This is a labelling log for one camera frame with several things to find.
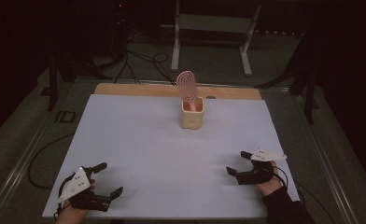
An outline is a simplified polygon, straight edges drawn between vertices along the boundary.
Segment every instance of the metal frame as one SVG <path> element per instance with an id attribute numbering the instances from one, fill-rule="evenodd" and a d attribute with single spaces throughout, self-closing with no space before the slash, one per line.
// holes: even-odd
<path id="1" fill-rule="evenodd" d="M 58 111 L 60 111 L 63 101 L 67 97 L 67 94 L 70 92 L 72 86 L 73 85 L 70 84 L 64 84 L 63 87 L 60 88 L 58 95 L 61 96 L 61 100 L 56 102 L 53 109 L 47 112 L 42 122 L 39 124 L 31 142 L 28 144 L 20 159 L 8 174 L 8 177 L 2 188 L 0 188 L 0 216 L 3 215 L 9 201 L 18 188 L 18 185 L 21 183 L 21 180 L 28 169 L 30 160 L 35 155 L 35 152 L 40 145 L 40 142 L 43 139 L 49 124 L 52 123 L 53 119 L 55 119 L 57 116 Z"/>
<path id="2" fill-rule="evenodd" d="M 307 131 L 309 132 L 312 141 L 315 144 L 317 154 L 317 159 L 319 160 L 320 167 L 323 170 L 323 173 L 328 181 L 329 187 L 331 189 L 331 193 L 334 197 L 335 202 L 337 203 L 338 208 L 340 209 L 341 215 L 346 224 L 356 224 L 359 223 L 357 216 L 345 194 L 342 183 L 340 182 L 337 174 L 334 172 L 334 169 L 331 166 L 331 162 L 329 157 L 323 147 L 319 136 L 317 135 L 317 131 L 314 126 L 309 123 L 307 117 L 303 112 L 304 102 L 301 96 L 292 96 L 293 101 L 296 105 L 297 110 L 300 112 L 300 119 L 303 123 L 305 123 Z"/>
<path id="3" fill-rule="evenodd" d="M 251 77 L 252 70 L 247 57 L 247 50 L 255 31 L 260 9 L 261 5 L 258 5 L 251 19 L 189 15 L 180 14 L 180 0 L 176 0 L 175 44 L 172 53 L 171 70 L 175 72 L 179 67 L 180 29 L 244 33 L 247 35 L 247 38 L 245 44 L 239 48 L 239 53 L 241 54 L 242 65 L 244 67 L 244 75 Z"/>

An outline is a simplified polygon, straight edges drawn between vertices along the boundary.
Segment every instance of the dark background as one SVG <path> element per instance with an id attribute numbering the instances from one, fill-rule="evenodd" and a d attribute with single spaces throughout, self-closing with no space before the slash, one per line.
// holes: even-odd
<path id="1" fill-rule="evenodd" d="M 118 15 L 110 8 L 114 3 L 111 0 L 0 1 L 0 126 L 35 87 L 54 50 L 86 52 L 91 56 L 97 49 L 105 49 L 107 46 L 101 43 L 110 41 L 109 28 L 113 26 L 110 18 L 125 19 L 124 29 L 153 33 L 160 30 L 160 24 L 174 24 L 175 1 L 121 1 L 124 9 Z M 208 3 L 182 1 L 181 9 L 219 16 L 245 16 L 253 10 L 246 1 L 238 1 L 236 4 L 242 6 L 236 10 L 226 10 L 232 8 L 228 6 L 231 1 L 212 1 L 213 7 L 207 7 Z M 91 11 L 85 10 L 88 4 L 97 8 L 91 16 L 88 15 Z M 101 39 L 92 38 L 94 34 L 80 29 L 83 14 L 87 15 L 84 22 L 98 24 L 96 35 L 103 34 Z M 366 1 L 265 1 L 257 30 L 261 34 L 266 31 L 310 34 L 305 49 L 298 52 L 303 59 L 312 60 L 314 48 L 322 49 L 322 53 L 315 54 L 321 61 L 317 85 L 323 88 L 366 170 Z"/>

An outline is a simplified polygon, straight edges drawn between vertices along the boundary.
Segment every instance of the pink fly swatter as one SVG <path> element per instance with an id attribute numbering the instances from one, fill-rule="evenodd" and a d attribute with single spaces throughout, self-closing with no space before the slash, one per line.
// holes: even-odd
<path id="1" fill-rule="evenodd" d="M 180 97 L 189 103 L 191 111 L 197 111 L 195 108 L 195 99 L 197 98 L 197 86 L 195 76 L 192 72 L 186 71 L 180 73 L 176 79 L 176 85 L 179 89 Z"/>

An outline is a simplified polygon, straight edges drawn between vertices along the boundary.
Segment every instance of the table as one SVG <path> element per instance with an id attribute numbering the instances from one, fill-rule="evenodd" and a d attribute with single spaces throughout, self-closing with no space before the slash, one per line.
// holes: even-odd
<path id="1" fill-rule="evenodd" d="M 265 217 L 255 186 L 239 186 L 226 166 L 250 168 L 239 152 L 262 146 L 282 152 L 257 90 L 198 87 L 205 100 L 204 125 L 184 130 L 174 86 L 100 84 L 91 96 L 66 154 L 43 217 L 52 217 L 62 181 L 79 166 L 107 162 L 96 174 L 96 193 L 123 186 L 108 212 L 88 217 L 124 219 L 251 219 Z M 229 119 L 221 116 L 233 115 Z M 247 113 L 248 118 L 240 115 Z M 286 161 L 289 195 L 299 200 Z"/>

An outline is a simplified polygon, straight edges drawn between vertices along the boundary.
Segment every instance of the wooden cup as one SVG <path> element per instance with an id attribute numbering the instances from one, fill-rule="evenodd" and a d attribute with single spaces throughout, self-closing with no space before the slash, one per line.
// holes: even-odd
<path id="1" fill-rule="evenodd" d="M 195 99 L 197 111 L 191 111 L 189 103 L 182 101 L 182 113 L 180 117 L 180 127 L 184 129 L 199 129 L 203 126 L 204 119 L 204 99 Z"/>

